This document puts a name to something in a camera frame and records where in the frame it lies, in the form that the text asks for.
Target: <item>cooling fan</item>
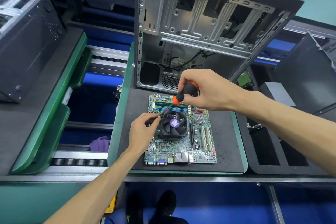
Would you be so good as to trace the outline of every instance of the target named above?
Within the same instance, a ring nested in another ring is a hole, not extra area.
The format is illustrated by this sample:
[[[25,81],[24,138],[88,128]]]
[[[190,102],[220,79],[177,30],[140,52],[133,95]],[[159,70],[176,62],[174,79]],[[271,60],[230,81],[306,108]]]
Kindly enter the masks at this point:
[[[183,138],[187,135],[187,116],[183,112],[167,112],[163,115],[161,137]]]

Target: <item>black shoe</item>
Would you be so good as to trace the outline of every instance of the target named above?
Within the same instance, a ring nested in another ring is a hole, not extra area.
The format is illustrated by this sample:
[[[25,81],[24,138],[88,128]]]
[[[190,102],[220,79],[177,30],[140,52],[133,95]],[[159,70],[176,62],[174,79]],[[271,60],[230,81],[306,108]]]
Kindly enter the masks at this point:
[[[172,190],[163,192],[156,205],[155,218],[169,217],[173,214],[176,207],[176,195]]]
[[[144,224],[144,202],[136,191],[127,199],[126,215],[128,224]]]

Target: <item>screwdriver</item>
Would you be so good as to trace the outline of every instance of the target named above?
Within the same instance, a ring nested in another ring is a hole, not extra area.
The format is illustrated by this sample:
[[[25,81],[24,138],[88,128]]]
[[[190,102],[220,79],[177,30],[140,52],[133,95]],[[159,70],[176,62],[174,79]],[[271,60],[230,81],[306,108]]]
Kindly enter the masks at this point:
[[[199,87],[197,83],[193,81],[187,81],[186,85],[184,86],[183,90],[179,92],[176,96],[173,97],[173,103],[171,103],[161,114],[160,116],[163,117],[163,113],[165,113],[170,107],[173,105],[179,105],[184,99],[185,94],[189,94],[191,96],[195,95],[199,91]]]

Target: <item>green workstation tray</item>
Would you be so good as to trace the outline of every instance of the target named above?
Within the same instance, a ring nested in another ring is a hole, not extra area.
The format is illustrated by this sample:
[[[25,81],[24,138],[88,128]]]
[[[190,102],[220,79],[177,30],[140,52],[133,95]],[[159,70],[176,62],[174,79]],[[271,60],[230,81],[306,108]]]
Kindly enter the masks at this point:
[[[112,137],[110,142],[110,148],[108,150],[107,163],[108,166],[111,166],[117,159],[119,142],[121,137],[121,132],[124,123],[125,111],[127,106],[128,95],[131,87],[133,69],[134,69],[134,43],[131,45],[130,53],[128,56],[128,62],[126,66],[125,77],[123,81],[123,88],[120,94],[120,99],[118,103],[118,112],[115,116],[114,121],[114,129],[112,131]],[[248,163],[244,150],[243,141],[241,138],[240,130],[238,127],[238,122],[236,118],[236,114],[231,112],[231,117],[233,121],[233,127],[237,138],[237,144],[239,147],[239,152],[241,155],[241,161],[243,163],[243,168],[245,173],[247,171]],[[130,173],[138,173],[138,174],[182,174],[182,175],[228,175],[234,174],[239,175],[239,173],[224,173],[224,172],[195,172],[195,171],[148,171],[148,170],[131,170]]]
[[[83,34],[15,162],[11,175],[36,174],[49,166],[70,114],[70,108],[61,102],[69,87],[75,89],[82,85],[91,62],[92,53],[85,47],[86,43],[87,37]]]

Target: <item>green circuit board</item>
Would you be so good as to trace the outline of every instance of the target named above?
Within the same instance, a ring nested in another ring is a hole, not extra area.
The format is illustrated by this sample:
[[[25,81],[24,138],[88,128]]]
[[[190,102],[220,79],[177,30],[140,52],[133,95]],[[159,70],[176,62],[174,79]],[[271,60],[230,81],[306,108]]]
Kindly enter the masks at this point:
[[[148,112],[161,113],[172,103],[173,96],[149,95]],[[177,163],[216,164],[216,151],[212,137],[209,112],[183,102],[173,105],[169,111],[183,112],[187,116],[187,136],[162,138],[161,125],[145,151],[146,165],[170,165]]]

